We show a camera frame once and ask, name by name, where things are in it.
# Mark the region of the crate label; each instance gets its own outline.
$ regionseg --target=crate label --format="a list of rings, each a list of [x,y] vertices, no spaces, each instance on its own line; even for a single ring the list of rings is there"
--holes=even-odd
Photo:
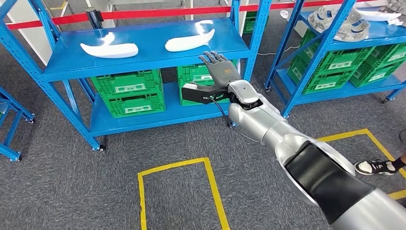
[[[331,64],[328,69],[339,69],[339,68],[344,68],[344,67],[348,67],[351,66],[352,61],[346,61],[346,62],[341,62],[341,63],[335,63],[335,64]]]
[[[315,88],[315,90],[330,88],[330,87],[334,87],[334,86],[336,86],[336,83],[335,83],[335,82],[327,83],[327,84],[321,84],[321,85],[317,85],[316,88]]]
[[[128,92],[128,91],[136,91],[136,90],[145,90],[147,89],[143,83],[137,85],[125,85],[125,86],[118,86],[115,87],[115,92]]]
[[[302,74],[299,72],[299,70],[295,67],[293,68],[293,73],[297,76],[297,78],[300,80],[302,78]]]
[[[205,81],[205,80],[213,80],[211,75],[200,75],[200,76],[194,76],[193,81],[198,82],[198,81]]]
[[[375,75],[375,76],[371,77],[371,79],[369,79],[368,82],[374,81],[374,80],[377,80],[377,79],[380,79],[380,78],[383,78],[383,77],[385,76],[385,74],[386,74],[386,72],[385,72],[385,73],[378,74],[378,75]]]
[[[398,60],[399,58],[404,58],[405,55],[406,55],[406,52],[393,55],[390,59],[388,59],[388,62],[389,62],[389,61],[393,61],[393,60]]]
[[[373,51],[371,52],[371,55],[374,56],[375,58],[377,58],[380,53],[381,53],[381,52],[379,52],[378,50],[373,49]]]
[[[130,113],[152,110],[152,108],[150,105],[144,105],[144,106],[138,106],[138,107],[125,108],[124,110],[125,110],[125,114],[130,114]]]
[[[314,53],[310,50],[310,48],[306,49],[306,54],[309,56],[309,58],[313,58]]]

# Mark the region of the black and white sneaker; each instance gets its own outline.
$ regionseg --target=black and white sneaker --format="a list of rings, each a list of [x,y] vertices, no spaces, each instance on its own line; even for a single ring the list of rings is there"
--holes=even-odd
[[[354,166],[355,171],[362,175],[393,175],[396,173],[391,161],[383,161],[379,159],[375,161],[359,161],[355,163]]]

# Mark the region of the green plastic crate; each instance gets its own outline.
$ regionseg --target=green plastic crate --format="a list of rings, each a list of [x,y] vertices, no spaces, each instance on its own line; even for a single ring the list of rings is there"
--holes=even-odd
[[[295,57],[293,59],[293,65],[288,69],[289,77],[297,85],[302,78],[302,74],[306,68],[306,64],[300,57]],[[354,74],[356,70],[347,70],[344,72],[338,73],[329,73],[329,74],[313,74],[305,88],[302,91],[302,94],[309,94],[314,92],[328,91],[332,89],[341,88],[348,79]]]
[[[302,47],[315,37],[316,35],[312,31],[307,30],[305,35],[303,36],[300,46]],[[314,42],[303,52],[299,53],[298,56],[303,61],[305,61],[306,64],[309,64],[319,44],[320,41]],[[360,66],[360,64],[367,58],[367,56],[373,51],[373,48],[374,47],[329,51],[320,61],[315,70],[315,74],[329,74],[344,72],[348,70],[356,70]]]
[[[103,99],[114,118],[165,111],[162,93]]]
[[[209,70],[204,64],[197,64],[197,65],[188,65],[188,66],[178,66],[178,86],[179,86],[179,96],[180,96],[180,104],[182,106],[188,105],[198,105],[202,103],[192,102],[188,100],[184,100],[182,97],[182,87],[189,82],[195,82],[199,85],[213,85],[214,81],[212,76],[210,76]],[[226,103],[229,102],[229,99],[223,99],[218,101],[219,103]]]
[[[137,96],[162,91],[159,69],[111,74],[91,78],[102,98]]]
[[[406,43],[376,46],[365,62],[377,68],[406,60]]]
[[[378,67],[372,67],[364,62],[351,76],[350,82],[359,88],[376,81],[381,81],[391,75],[401,64],[402,62],[396,62],[389,66],[379,67],[378,65]]]
[[[250,34],[254,31],[256,18],[257,18],[257,11],[247,12],[247,15],[245,17],[244,29],[242,30],[243,34]],[[265,23],[265,26],[268,24],[268,19],[269,19],[269,15],[268,15],[267,21]]]

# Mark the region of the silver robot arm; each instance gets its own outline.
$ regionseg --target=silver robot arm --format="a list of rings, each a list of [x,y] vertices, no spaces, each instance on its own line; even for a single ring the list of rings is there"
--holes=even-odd
[[[330,145],[289,125],[224,56],[205,54],[210,61],[200,59],[214,85],[185,84],[183,98],[204,104],[230,98],[229,118],[275,154],[290,187],[305,202],[319,206],[334,230],[406,229],[406,209],[357,179],[353,165]]]

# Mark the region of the red stripe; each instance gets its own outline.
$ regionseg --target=red stripe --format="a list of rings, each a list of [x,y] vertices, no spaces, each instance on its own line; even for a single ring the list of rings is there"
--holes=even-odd
[[[343,0],[328,0],[328,1],[311,1],[305,2],[304,7],[324,6],[341,4]],[[294,2],[289,3],[274,3],[271,5],[271,10],[288,9],[294,7]],[[246,5],[241,6],[239,11],[257,11],[258,5]],[[198,7],[198,8],[173,8],[173,9],[158,9],[158,10],[139,10],[139,11],[114,11],[114,12],[102,12],[102,17],[105,20],[108,19],[128,19],[128,18],[151,18],[151,17],[168,17],[168,16],[183,16],[189,14],[211,14],[211,13],[227,13],[231,11],[229,6],[212,6],[212,7]],[[88,20],[86,13],[73,14],[64,17],[53,18],[52,21],[57,25],[80,23]],[[40,21],[31,21],[25,23],[14,23],[7,25],[10,30],[24,29],[31,27],[42,26]]]

